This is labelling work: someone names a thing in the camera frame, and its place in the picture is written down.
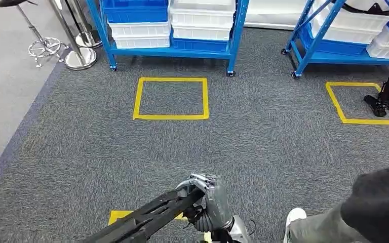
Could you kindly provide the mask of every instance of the white sneaker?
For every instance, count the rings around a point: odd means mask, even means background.
[[[292,221],[296,219],[306,219],[306,212],[301,208],[292,209],[287,215],[286,221],[286,234],[284,235],[284,243],[291,243],[291,240],[288,238],[289,230],[288,226]]]

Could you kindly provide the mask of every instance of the bar stool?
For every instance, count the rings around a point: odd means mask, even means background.
[[[64,49],[68,49],[68,45],[62,43],[56,38],[42,37],[19,6],[19,4],[23,2],[28,2],[30,4],[37,5],[29,0],[0,0],[0,8],[16,6],[17,9],[20,11],[21,15],[23,15],[23,18],[29,26],[29,29],[36,36],[37,40],[30,44],[30,46],[28,47],[29,55],[35,58],[36,67],[42,66],[42,64],[39,62],[39,58],[49,57],[53,55],[58,58],[59,62],[63,62],[63,59],[60,57],[58,52],[60,51],[61,47],[63,47]]]

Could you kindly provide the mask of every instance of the blue metal shelf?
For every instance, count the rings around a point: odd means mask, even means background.
[[[291,46],[293,49],[297,49],[295,42],[292,42]],[[299,62],[303,59],[299,52],[296,53],[296,58]],[[389,59],[370,57],[366,50],[357,56],[314,52],[309,63],[389,65]]]
[[[109,50],[115,55],[134,55],[134,56],[157,56],[157,57],[192,57],[192,58],[214,58],[229,59],[232,54],[227,47],[226,52],[201,52],[175,49],[172,46],[168,48],[139,48],[139,49],[118,49],[115,43],[112,43]]]
[[[305,28],[303,27],[306,24],[308,24],[322,9],[324,9],[325,6],[330,4],[331,1],[332,0],[327,0],[321,7],[319,7],[309,17],[308,17],[308,13],[311,10],[314,0],[308,0],[306,2],[305,8],[303,9],[300,18],[296,26],[294,27],[294,30],[290,35],[290,38],[285,48],[283,49],[283,54],[293,50],[299,62],[299,65],[296,68],[296,70],[293,72],[292,76],[293,77],[302,76],[303,70],[306,68],[306,66],[309,63],[389,65],[389,59],[370,57],[366,50],[363,51],[360,55],[356,55],[356,56],[316,51],[317,46],[320,44],[321,40],[323,39],[324,35],[329,29],[329,26],[332,24],[333,20],[335,19],[336,15],[338,14],[339,10],[342,8],[346,0],[336,0],[329,15],[327,16],[326,20],[321,26],[319,33],[314,38],[313,43],[309,48],[305,48],[305,55],[304,56],[301,55],[295,43],[296,40],[299,38],[300,31],[304,31]]]
[[[169,48],[147,48],[147,49],[117,49],[114,42],[110,42],[108,38],[108,26],[106,15],[103,11],[103,0],[99,1],[99,10],[96,7],[95,0],[86,0],[89,6],[90,14],[95,22],[99,36],[103,42],[106,55],[109,60],[109,66],[112,70],[117,68],[114,55],[131,55],[131,56],[161,56],[161,57],[189,57],[189,58],[213,58],[213,59],[228,59],[227,73],[234,75],[234,66],[238,47],[241,40],[242,31],[244,28],[245,16],[247,14],[249,0],[237,0],[236,14],[234,17],[234,25],[230,34],[230,39],[227,45],[226,52],[203,52],[179,50],[173,47]]]

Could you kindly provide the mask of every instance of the chrome stool base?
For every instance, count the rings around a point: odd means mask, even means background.
[[[58,58],[59,62],[63,62],[63,58],[59,55],[59,51],[62,47],[65,50],[69,48],[68,45],[56,38],[46,37],[34,41],[27,50],[29,55],[35,58],[36,67],[42,67],[39,59],[44,57],[55,56]]]

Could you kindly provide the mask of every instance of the carpet floor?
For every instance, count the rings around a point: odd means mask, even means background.
[[[343,125],[325,83],[381,84],[389,68],[311,65],[294,80],[280,54],[289,34],[245,29],[233,78],[206,59],[118,57],[111,72],[100,50],[87,70],[58,64],[0,159],[0,241],[82,239],[190,172],[224,177],[232,212],[257,224],[254,242],[281,241],[293,207],[344,200],[358,174],[389,166],[389,126]],[[132,120],[141,76],[206,77],[209,119]],[[348,118],[373,118],[362,102],[373,88],[333,90]],[[142,97],[140,114],[202,113],[196,83],[146,82]],[[152,241],[202,239],[184,226]]]

